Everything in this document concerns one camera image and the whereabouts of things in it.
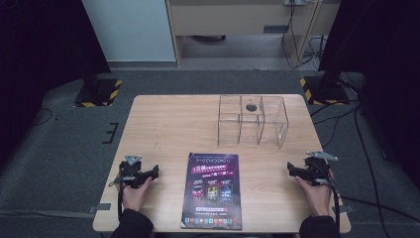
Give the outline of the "black curtain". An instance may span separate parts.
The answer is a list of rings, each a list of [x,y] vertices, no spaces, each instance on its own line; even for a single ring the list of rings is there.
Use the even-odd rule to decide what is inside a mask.
[[[365,77],[371,126],[420,188],[420,0],[342,0],[320,68]]]
[[[82,0],[0,0],[0,168],[51,89],[81,78],[64,44],[69,29],[94,73],[110,70]]]

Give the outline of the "white panel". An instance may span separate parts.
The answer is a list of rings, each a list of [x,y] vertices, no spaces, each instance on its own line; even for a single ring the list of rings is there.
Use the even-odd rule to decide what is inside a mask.
[[[107,61],[175,61],[165,0],[82,0]]]

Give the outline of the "person's left hand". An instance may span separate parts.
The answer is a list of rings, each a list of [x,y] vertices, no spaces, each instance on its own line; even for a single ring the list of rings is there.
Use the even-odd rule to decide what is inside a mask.
[[[146,201],[146,194],[151,186],[152,179],[147,178],[145,183],[140,188],[131,188],[126,186],[123,189],[123,207],[137,212],[142,210]]]

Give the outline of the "person's right hand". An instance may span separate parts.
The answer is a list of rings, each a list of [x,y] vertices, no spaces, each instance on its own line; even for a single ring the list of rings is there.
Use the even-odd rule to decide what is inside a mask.
[[[326,183],[312,186],[301,177],[295,177],[295,180],[304,190],[308,204],[310,206],[311,215],[329,216],[329,207],[332,193],[331,187]]]

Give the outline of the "grey tape strip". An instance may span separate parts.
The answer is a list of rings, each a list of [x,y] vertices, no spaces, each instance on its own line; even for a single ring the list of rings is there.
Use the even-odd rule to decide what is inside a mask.
[[[89,214],[95,214],[99,210],[109,210],[111,208],[110,203],[98,203],[96,205],[90,206],[87,210]]]
[[[341,213],[352,213],[355,212],[355,208],[349,204],[349,205],[340,205],[339,207],[332,207],[332,210],[334,213],[336,213],[337,211],[340,211]]]

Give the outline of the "black stand base striped edge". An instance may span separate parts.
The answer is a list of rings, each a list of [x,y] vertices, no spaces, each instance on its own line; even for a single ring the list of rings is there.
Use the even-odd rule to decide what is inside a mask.
[[[344,87],[337,82],[330,82],[322,76],[304,76],[299,82],[310,105],[349,103]]]
[[[121,79],[99,79],[95,88],[83,85],[74,100],[75,107],[110,106],[122,85]]]

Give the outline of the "clear acrylic organizer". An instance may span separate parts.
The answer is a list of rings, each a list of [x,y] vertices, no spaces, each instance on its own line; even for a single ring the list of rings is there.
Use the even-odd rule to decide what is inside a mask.
[[[250,112],[247,104],[255,104]],[[275,95],[221,95],[218,145],[282,147],[288,131],[284,98]]]

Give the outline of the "light wooden desk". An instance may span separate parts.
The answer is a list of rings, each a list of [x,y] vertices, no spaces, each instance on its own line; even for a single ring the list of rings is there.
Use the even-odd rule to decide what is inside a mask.
[[[165,0],[177,63],[191,36],[282,34],[291,64],[314,36],[327,36],[342,0]]]

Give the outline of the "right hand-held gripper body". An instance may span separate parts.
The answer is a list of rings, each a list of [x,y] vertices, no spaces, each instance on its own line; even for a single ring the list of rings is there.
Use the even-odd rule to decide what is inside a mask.
[[[324,151],[312,151],[306,153],[305,165],[308,168],[312,185],[319,185],[322,183],[330,183],[331,176],[329,174],[329,161],[337,162],[338,158],[332,156]]]

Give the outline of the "dark purple magazine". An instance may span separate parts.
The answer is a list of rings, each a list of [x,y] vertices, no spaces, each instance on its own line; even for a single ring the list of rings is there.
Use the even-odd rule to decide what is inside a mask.
[[[242,229],[238,155],[189,154],[180,226]]]

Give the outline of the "black floor tape marks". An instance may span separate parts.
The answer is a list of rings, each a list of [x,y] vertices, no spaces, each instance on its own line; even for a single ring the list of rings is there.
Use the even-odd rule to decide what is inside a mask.
[[[108,138],[103,141],[103,144],[112,144],[115,138],[115,135],[118,131],[119,123],[118,122],[112,122],[110,123],[111,129],[107,130],[105,134],[108,136]]]

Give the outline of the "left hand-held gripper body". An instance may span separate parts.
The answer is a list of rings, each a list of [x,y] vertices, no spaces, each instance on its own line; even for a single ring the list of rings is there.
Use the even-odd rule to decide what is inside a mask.
[[[140,188],[149,178],[147,174],[141,172],[141,159],[142,156],[126,155],[119,166],[118,175],[109,185],[123,183],[131,188]]]

